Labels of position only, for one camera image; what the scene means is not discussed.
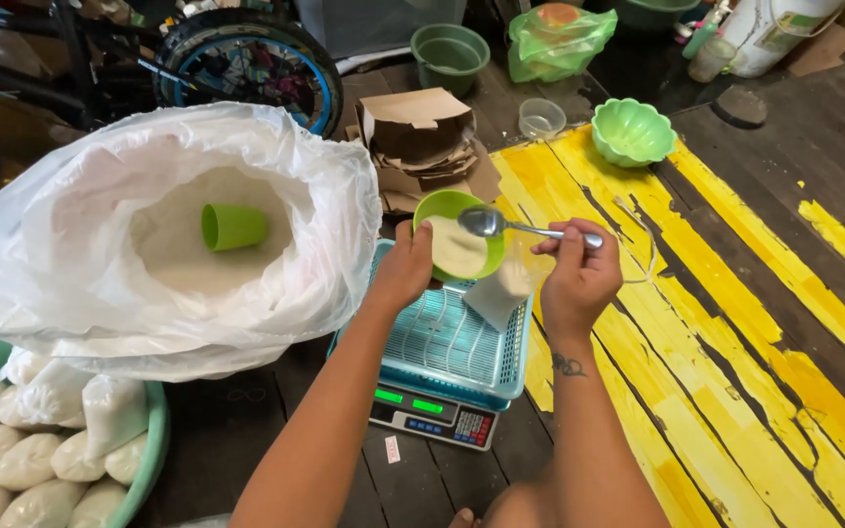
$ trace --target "green bottle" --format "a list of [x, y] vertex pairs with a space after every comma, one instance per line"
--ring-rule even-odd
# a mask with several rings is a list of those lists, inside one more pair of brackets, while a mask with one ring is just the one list
[[720, 9], [713, 9], [706, 18], [703, 19], [703, 25], [693, 32], [693, 37], [684, 48], [684, 58], [693, 58], [697, 56], [699, 48], [703, 47], [709, 41], [716, 30], [719, 29], [719, 23], [722, 21], [722, 11]]

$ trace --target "bicycle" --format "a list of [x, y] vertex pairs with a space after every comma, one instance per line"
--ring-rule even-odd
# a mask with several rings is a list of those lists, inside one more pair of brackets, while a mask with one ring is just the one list
[[[343, 89], [331, 56], [305, 30], [264, 11], [203, 11], [163, 36], [85, 18], [78, 0], [54, 0], [50, 9], [6, 1], [0, 0], [0, 29], [60, 39], [70, 71], [49, 81], [0, 66], [0, 97], [50, 110], [77, 129], [89, 132], [156, 106], [215, 101], [285, 107], [322, 137], [341, 118]], [[167, 2], [174, 9], [174, 0]], [[98, 64], [88, 42], [100, 51]]]

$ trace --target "yellow painted floor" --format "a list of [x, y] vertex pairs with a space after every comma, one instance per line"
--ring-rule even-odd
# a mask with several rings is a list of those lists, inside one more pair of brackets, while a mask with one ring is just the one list
[[[615, 225], [626, 279], [646, 274], [651, 242], [616, 198], [646, 213], [728, 317], [712, 317], [675, 277], [654, 273], [647, 282], [626, 284], [619, 292], [624, 312], [609, 307], [594, 328], [597, 362], [625, 434], [671, 523], [845, 526], [844, 397], [806, 354], [776, 348], [781, 341], [776, 321], [671, 209], [670, 194], [657, 177], [605, 163], [589, 126], [548, 144], [502, 150], [492, 159], [502, 174], [498, 205], [510, 217], [546, 225], [581, 216]], [[845, 306], [683, 143], [670, 159], [845, 344]], [[845, 257], [845, 229], [816, 202], [799, 207]], [[658, 254], [655, 270], [665, 265]], [[553, 411], [542, 324], [537, 303], [527, 388], [543, 410]], [[767, 368], [753, 359], [736, 330]], [[730, 376], [720, 365], [731, 369]]]

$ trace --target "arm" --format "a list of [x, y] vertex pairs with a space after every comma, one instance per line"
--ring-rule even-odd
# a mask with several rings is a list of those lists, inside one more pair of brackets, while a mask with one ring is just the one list
[[[432, 228], [396, 228], [396, 244], [357, 315], [279, 437], [263, 457], [230, 528], [334, 527], [345, 507], [374, 401], [383, 347], [397, 314], [426, 289]], [[318, 434], [328, 428], [334, 435]]]
[[[601, 225], [575, 218], [550, 228], [564, 231], [562, 242], [542, 242], [534, 253], [557, 259], [540, 302], [554, 369], [559, 526], [669, 528], [624, 438], [593, 355], [593, 323], [623, 283], [618, 241]], [[581, 233], [601, 236], [602, 247], [585, 253]]]

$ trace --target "bicycle frame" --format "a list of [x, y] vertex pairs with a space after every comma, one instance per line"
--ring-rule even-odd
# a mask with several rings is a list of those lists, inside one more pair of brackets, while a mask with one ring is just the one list
[[[0, 66], [1, 97], [51, 110], [71, 126], [85, 131], [99, 128], [127, 113], [128, 102], [112, 101], [105, 97], [105, 90], [112, 85], [150, 86], [151, 77], [143, 68], [218, 99], [238, 101], [235, 96], [195, 82], [189, 75], [152, 62], [138, 52], [137, 44], [129, 41], [129, 38], [135, 38], [138, 43], [155, 50], [162, 41], [158, 31], [84, 18], [70, 1], [54, 0], [50, 12], [20, 4], [9, 5], [9, 9], [0, 6], [0, 29], [63, 41], [70, 58], [70, 76], [74, 80], [73, 89], [59, 89], [48, 81]], [[88, 39], [100, 52], [130, 59], [134, 64], [94, 66]]]

